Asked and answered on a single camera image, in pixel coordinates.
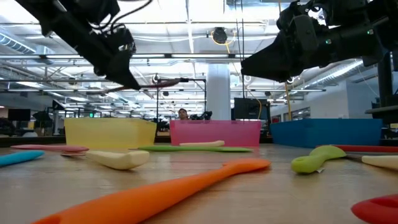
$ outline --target wooden table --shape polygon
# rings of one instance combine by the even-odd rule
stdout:
[[[397,193],[398,172],[344,159],[327,162],[321,174],[296,175],[290,161],[309,151],[268,144],[248,154],[157,152],[129,171],[46,152],[36,161],[0,168],[0,223],[29,223],[102,195],[216,169],[239,157],[270,159],[272,169],[227,179],[146,223],[363,223],[350,212],[354,203]]]

